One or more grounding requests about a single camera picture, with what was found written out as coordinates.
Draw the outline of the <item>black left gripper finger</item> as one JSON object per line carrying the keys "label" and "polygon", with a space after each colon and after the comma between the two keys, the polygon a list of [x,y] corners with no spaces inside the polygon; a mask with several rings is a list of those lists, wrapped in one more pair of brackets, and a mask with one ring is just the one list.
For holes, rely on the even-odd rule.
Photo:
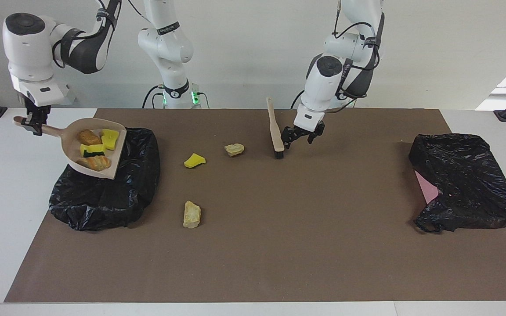
{"label": "black left gripper finger", "polygon": [[321,136],[323,134],[323,131],[325,130],[325,123],[324,122],[318,122],[315,130],[313,132],[308,133],[308,144],[312,144],[313,140],[317,138],[318,136]]}
{"label": "black left gripper finger", "polygon": [[293,127],[285,126],[285,128],[283,129],[283,132],[281,134],[281,140],[282,140],[283,146],[286,150],[290,149],[292,142],[297,140],[297,138],[299,138],[299,136],[297,133],[296,126],[293,126]]}

